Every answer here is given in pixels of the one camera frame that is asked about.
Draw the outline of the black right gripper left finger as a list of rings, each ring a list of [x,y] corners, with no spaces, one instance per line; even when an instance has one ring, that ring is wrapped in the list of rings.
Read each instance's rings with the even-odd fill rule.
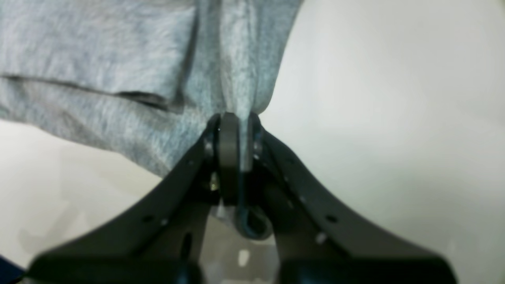
[[[207,217],[240,196],[239,120],[216,114],[144,198],[99,228],[39,254],[26,284],[200,284]]]

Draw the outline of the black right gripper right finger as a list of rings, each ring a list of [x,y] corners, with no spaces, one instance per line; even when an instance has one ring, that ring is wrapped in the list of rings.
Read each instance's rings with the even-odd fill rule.
[[[449,262],[381,228],[336,198],[258,115],[247,121],[250,170],[236,189],[236,227],[274,234],[277,284],[456,284]]]

